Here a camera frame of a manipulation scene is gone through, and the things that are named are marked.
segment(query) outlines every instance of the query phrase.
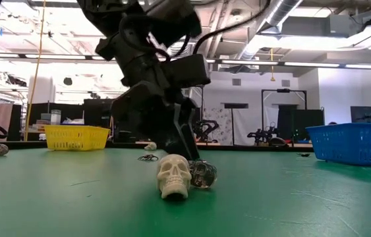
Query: yellow basket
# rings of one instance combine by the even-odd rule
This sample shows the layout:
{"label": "yellow basket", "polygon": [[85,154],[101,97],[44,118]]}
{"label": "yellow basket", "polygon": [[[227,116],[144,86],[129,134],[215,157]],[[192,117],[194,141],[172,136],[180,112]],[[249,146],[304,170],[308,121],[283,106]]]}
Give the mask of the yellow basket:
{"label": "yellow basket", "polygon": [[46,125],[47,148],[57,151],[103,149],[109,129],[93,126]]}

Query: blue plastic basket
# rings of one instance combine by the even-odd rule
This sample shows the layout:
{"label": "blue plastic basket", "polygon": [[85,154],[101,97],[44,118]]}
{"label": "blue plastic basket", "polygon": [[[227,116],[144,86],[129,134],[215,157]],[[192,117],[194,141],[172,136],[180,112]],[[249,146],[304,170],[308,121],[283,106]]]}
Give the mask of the blue plastic basket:
{"label": "blue plastic basket", "polygon": [[306,128],[317,159],[371,166],[371,123]]}

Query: small skull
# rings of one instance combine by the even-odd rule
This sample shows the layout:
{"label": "small skull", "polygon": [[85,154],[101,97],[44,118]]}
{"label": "small skull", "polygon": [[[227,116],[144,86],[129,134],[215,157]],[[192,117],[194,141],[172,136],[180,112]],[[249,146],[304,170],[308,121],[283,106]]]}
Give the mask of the small skull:
{"label": "small skull", "polygon": [[147,151],[155,151],[157,149],[157,145],[154,142],[150,142],[144,149]]}
{"label": "small skull", "polygon": [[187,159],[180,155],[167,155],[162,158],[157,166],[157,188],[161,198],[171,194],[181,194],[188,197],[190,189],[190,167]]}

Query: green tabletop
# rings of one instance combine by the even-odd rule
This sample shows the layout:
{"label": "green tabletop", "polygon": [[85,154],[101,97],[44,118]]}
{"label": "green tabletop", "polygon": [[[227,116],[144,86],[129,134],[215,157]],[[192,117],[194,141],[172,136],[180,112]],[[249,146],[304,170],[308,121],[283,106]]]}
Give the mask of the green tabletop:
{"label": "green tabletop", "polygon": [[0,158],[0,236],[371,236],[371,168],[201,151],[215,186],[164,201],[157,163],[137,160],[146,152],[10,151]]}

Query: skull figurine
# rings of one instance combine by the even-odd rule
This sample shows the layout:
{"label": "skull figurine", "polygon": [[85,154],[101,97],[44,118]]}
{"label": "skull figurine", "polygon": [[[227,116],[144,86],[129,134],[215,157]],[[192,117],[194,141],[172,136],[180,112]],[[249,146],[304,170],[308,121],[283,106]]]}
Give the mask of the skull figurine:
{"label": "skull figurine", "polygon": [[181,194],[188,197],[190,189],[190,167],[187,159],[180,155],[167,155],[162,158],[157,166],[157,188],[161,198],[171,194]]}

